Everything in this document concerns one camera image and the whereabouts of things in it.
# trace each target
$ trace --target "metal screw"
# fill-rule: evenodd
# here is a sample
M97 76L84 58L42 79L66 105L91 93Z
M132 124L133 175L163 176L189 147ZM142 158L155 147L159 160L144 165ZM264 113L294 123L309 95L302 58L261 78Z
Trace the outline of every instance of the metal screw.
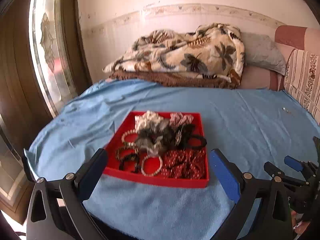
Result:
M40 177L39 179L37 179L37 183L42 183L44 181L43 177Z
M245 174L243 174L245 179L252 179L252 175L251 173L246 172Z
M275 176L275 181L276 182L281 182L281 178L279 176Z
M68 173L67 175L66 175L66 179L73 179L74 178L74 174L73 173Z

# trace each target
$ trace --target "silver jewelry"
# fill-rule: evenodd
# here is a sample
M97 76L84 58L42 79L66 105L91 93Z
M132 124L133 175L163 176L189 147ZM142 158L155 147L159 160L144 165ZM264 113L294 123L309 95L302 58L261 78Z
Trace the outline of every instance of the silver jewelry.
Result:
M148 156L148 155L147 155L147 156L144 157L144 159L142 160L142 163L141 163L141 173L142 173L144 176L153 177L153 176L157 175L157 174L161 171L162 166L163 166L163 161L162 161L161 156L158 155L158 158L159 158L159 160L160 160L160 167L159 167L154 173L146 174L146 173L144 172L144 170L143 170L143 165L144 165L144 162L145 162L147 159L149 159L149 158L151 158L151 156Z
M122 142L124 145L126 145L126 146L135 146L135 145L136 145L135 142L126 142L126 141L124 140L124 138L125 138L127 135L129 135L129 134L134 134L134 133L137 133L135 129L129 130L129 131L125 132L125 133L121 136L121 142Z

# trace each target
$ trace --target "blanket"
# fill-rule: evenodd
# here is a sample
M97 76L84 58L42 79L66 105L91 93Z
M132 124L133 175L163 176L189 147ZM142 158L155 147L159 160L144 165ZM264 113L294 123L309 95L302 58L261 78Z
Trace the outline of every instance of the blanket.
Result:
M238 86L244 57L240 30L213 23L199 26L194 33L155 30L140 37L103 71L179 72L182 77L218 78Z

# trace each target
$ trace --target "blue bed sheet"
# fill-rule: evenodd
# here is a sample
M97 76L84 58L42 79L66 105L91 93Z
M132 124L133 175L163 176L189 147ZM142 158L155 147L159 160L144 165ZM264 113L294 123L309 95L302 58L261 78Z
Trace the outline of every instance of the blue bed sheet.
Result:
M75 172L113 136L132 111L200 112L207 150L219 148L242 172L268 179L267 161L287 175L290 155L316 163L313 136L320 128L285 92L165 88L141 80L100 82L68 103L25 151L36 177L61 179ZM157 187L102 175L84 202L109 226L140 239L210 239L234 203L210 173L207 188ZM241 235L250 227L250 215Z

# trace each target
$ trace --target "striped fabric cover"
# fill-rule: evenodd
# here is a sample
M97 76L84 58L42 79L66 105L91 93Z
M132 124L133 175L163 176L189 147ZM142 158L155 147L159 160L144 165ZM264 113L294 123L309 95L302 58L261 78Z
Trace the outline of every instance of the striped fabric cover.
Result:
M320 60L308 51L291 53L284 78L285 90L320 124Z

